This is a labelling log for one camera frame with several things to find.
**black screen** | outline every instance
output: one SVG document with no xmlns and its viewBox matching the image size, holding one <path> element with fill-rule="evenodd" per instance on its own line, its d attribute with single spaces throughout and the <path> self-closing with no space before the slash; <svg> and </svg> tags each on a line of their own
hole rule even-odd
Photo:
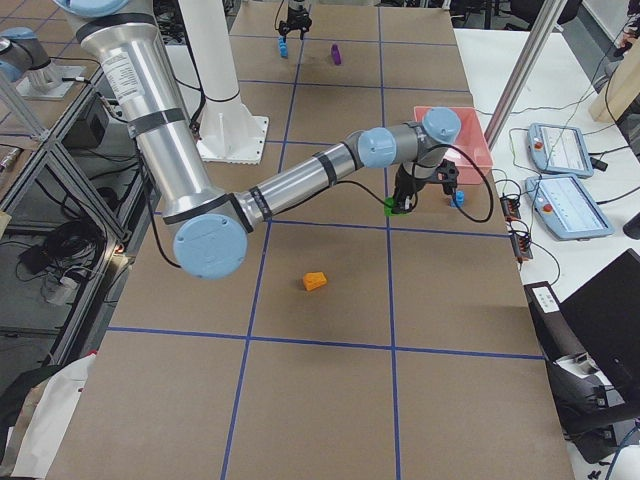
<svg viewBox="0 0 640 480">
<path fill-rule="evenodd" d="M 622 397 L 640 399 L 640 256 L 622 253 L 560 310 Z"/>
</svg>

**blue joint cap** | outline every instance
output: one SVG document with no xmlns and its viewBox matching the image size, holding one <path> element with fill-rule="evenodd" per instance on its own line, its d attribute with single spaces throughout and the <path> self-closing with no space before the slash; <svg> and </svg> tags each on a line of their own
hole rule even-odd
<svg viewBox="0 0 640 480">
<path fill-rule="evenodd" d="M 7 79 L 13 83 L 22 76 L 22 72 L 10 63 L 0 60 L 0 72 L 4 73 Z"/>
<path fill-rule="evenodd" d="M 456 190 L 456 195 L 455 195 L 455 199 L 456 201 L 453 201 L 453 197 L 451 198 L 451 206 L 453 208 L 459 208 L 462 207 L 464 205 L 464 192 L 462 190 Z"/>
<path fill-rule="evenodd" d="M 247 253 L 247 233 L 238 222 L 216 213 L 187 221 L 173 239 L 173 252 L 189 274 L 208 279 L 235 272 Z"/>
<path fill-rule="evenodd" d="M 358 138 L 358 155 L 365 167 L 386 168 L 396 159 L 396 139 L 383 127 L 372 128 Z"/>
<path fill-rule="evenodd" d="M 33 30 L 27 27 L 8 28 L 4 32 L 0 32 L 0 37 L 9 40 L 36 40 L 38 38 Z"/>
<path fill-rule="evenodd" d="M 53 0 L 63 10 L 80 17 L 106 17 L 113 15 L 130 0 Z"/>
<path fill-rule="evenodd" d="M 278 37 L 278 48 L 282 58 L 289 58 L 289 49 L 287 48 L 287 40 L 284 37 Z"/>
<path fill-rule="evenodd" d="M 462 122 L 450 108 L 435 107 L 424 116 L 422 126 L 436 142 L 451 144 L 458 138 Z"/>
</svg>

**sticker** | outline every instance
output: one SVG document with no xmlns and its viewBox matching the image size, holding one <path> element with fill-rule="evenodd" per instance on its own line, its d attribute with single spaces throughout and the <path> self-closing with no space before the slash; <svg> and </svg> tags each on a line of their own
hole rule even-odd
<svg viewBox="0 0 640 480">
<path fill-rule="evenodd" d="M 105 60 L 102 69 L 118 103 L 123 104 L 144 95 L 144 88 L 127 52 L 121 52 Z"/>
<path fill-rule="evenodd" d="M 560 311 L 560 307 L 556 303 L 556 299 L 553 298 L 551 290 L 549 290 L 547 287 L 538 287 L 532 290 L 544 313 Z"/>
</svg>

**orange cube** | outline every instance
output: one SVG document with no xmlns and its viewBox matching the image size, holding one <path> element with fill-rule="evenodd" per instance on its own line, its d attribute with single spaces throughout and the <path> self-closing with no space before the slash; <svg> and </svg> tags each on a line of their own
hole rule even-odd
<svg viewBox="0 0 640 480">
<path fill-rule="evenodd" d="M 327 277 L 322 272 L 305 273 L 302 277 L 302 283 L 307 292 L 320 288 L 327 284 Z"/>
</svg>

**plastic box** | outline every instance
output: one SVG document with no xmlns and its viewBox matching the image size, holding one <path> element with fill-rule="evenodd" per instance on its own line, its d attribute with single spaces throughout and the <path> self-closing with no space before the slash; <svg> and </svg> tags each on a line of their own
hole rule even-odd
<svg viewBox="0 0 640 480">
<path fill-rule="evenodd" d="M 421 122 L 424 115 L 433 107 L 413 107 L 413 116 L 417 122 Z M 478 116 L 474 108 L 470 107 L 448 107 L 460 117 L 462 129 L 455 142 L 455 146 L 464 151 L 476 162 L 480 171 L 487 175 L 493 167 L 493 159 L 489 146 L 484 139 L 484 133 L 480 127 Z M 449 149 L 445 158 L 456 164 L 460 175 L 458 183 L 461 185 L 478 185 L 482 183 L 482 178 L 475 171 L 473 166 L 458 152 Z"/>
</svg>

